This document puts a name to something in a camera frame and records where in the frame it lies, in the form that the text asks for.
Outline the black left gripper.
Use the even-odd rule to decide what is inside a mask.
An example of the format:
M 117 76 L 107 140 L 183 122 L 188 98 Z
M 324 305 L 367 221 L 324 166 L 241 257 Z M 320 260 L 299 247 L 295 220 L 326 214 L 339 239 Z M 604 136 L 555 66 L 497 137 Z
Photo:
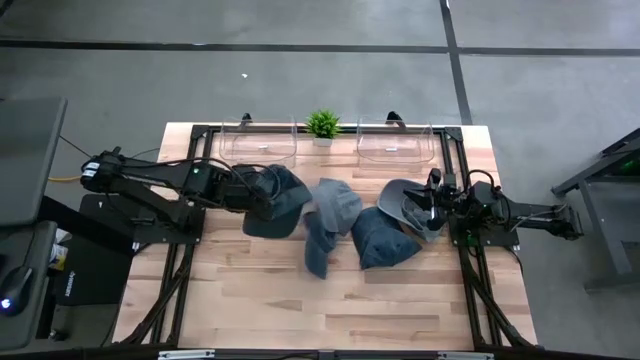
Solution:
M 276 196 L 274 189 L 258 187 L 260 173 L 254 167 L 232 167 L 220 175 L 220 205 L 234 211 L 248 211 L 248 219 L 270 221 Z

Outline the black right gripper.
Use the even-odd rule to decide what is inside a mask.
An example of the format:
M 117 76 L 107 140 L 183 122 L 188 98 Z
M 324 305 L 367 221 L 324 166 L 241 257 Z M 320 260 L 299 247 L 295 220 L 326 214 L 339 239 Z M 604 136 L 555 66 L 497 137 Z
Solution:
M 412 201 L 412 204 L 415 209 L 423 212 L 430 212 L 433 208 L 433 218 L 429 221 L 429 229 L 440 230 L 448 221 L 448 213 L 455 207 L 454 202 L 458 196 L 456 176 L 454 174 L 436 176 L 432 183 L 433 206 L 429 201 Z M 409 198 L 418 199 L 429 197 L 431 190 L 429 188 L 406 188 L 403 193 Z

